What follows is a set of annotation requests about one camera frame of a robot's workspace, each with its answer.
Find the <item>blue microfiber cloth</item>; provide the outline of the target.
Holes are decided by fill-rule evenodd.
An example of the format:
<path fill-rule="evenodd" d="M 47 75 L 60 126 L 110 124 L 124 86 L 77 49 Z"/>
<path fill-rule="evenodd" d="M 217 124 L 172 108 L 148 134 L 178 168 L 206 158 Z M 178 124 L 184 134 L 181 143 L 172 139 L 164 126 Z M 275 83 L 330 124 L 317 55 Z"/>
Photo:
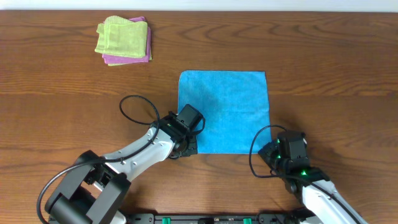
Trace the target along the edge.
<path fill-rule="evenodd" d="M 200 154 L 256 153 L 271 141 L 265 72 L 186 70 L 178 82 L 178 109 L 186 104 L 205 117 L 197 127 Z"/>

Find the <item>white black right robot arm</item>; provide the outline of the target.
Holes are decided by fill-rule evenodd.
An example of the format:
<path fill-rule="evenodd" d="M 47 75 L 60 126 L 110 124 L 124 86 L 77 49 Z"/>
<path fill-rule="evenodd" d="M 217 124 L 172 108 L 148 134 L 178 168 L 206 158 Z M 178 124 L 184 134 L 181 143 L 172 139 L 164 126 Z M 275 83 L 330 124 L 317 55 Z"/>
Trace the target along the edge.
<path fill-rule="evenodd" d="M 303 205 L 296 223 L 366 223 L 364 218 L 341 196 L 331 179 L 319 168 L 310 165 L 304 138 L 277 137 L 258 151 L 270 168 L 262 179 L 279 178 L 287 191 Z"/>

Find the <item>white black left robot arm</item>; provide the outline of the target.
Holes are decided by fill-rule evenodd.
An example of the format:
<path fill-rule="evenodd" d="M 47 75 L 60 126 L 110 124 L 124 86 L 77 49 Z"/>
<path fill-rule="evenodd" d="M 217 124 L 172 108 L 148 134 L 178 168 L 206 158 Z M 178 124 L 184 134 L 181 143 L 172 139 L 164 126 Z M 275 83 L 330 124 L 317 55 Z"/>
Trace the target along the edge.
<path fill-rule="evenodd" d="M 84 152 L 56 175 L 61 182 L 47 199 L 45 211 L 58 223 L 127 223 L 119 208 L 132 181 L 167 158 L 196 153 L 198 124 L 205 124 L 205 119 L 166 116 L 116 152 L 101 157 Z"/>

